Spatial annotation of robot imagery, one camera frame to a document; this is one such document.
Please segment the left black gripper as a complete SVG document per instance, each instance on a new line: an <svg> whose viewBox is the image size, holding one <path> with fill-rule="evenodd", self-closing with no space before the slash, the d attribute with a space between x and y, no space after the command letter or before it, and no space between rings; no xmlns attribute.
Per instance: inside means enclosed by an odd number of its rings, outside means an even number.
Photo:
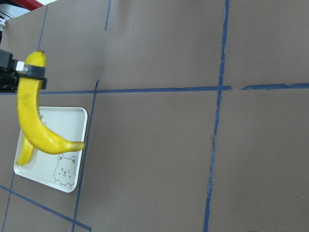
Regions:
<svg viewBox="0 0 309 232"><path fill-rule="evenodd" d="M23 61L15 60L7 51L0 51L0 91L17 92L18 79L21 77L42 81L41 89L46 89L45 67L28 65Z"/></svg>

